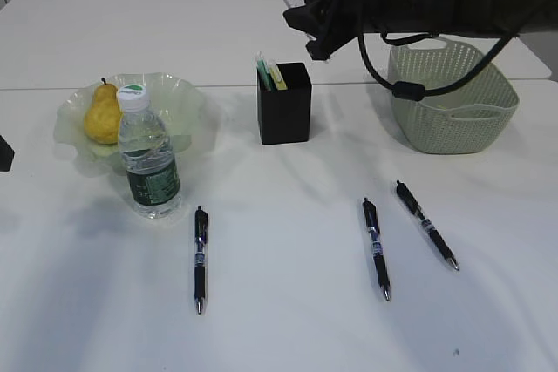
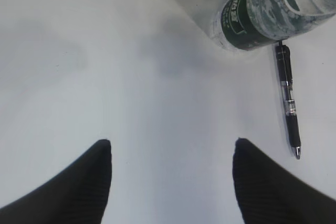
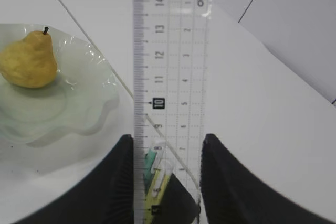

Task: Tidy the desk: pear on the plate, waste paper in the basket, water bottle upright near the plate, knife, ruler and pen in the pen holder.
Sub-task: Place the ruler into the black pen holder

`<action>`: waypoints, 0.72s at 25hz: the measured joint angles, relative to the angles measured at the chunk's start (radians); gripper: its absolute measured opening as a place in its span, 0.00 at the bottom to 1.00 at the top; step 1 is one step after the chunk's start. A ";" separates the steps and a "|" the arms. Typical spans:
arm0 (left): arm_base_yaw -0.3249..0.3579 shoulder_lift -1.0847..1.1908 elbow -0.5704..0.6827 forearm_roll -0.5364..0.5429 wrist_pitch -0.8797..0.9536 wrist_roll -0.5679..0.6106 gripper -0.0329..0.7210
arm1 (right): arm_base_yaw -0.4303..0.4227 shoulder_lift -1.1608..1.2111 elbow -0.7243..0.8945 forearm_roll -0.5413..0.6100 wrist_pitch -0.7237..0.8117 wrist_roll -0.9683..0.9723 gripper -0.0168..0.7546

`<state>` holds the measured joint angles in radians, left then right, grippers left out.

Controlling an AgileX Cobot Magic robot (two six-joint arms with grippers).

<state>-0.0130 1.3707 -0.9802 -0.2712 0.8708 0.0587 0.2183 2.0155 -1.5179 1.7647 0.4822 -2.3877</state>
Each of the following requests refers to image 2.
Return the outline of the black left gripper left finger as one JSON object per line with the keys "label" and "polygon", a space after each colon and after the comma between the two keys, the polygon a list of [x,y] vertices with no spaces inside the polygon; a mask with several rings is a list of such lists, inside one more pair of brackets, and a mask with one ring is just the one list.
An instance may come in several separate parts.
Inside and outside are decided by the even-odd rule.
{"label": "black left gripper left finger", "polygon": [[98,140],[48,182],[1,208],[1,223],[101,223],[112,181],[109,140]]}

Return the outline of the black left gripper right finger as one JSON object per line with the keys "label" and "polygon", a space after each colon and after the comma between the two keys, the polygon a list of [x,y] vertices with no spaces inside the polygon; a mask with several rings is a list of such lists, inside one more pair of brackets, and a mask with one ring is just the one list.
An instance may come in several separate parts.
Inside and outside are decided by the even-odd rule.
{"label": "black left gripper right finger", "polygon": [[335,223],[335,200],[281,167],[245,138],[235,143],[232,176],[244,223]]}

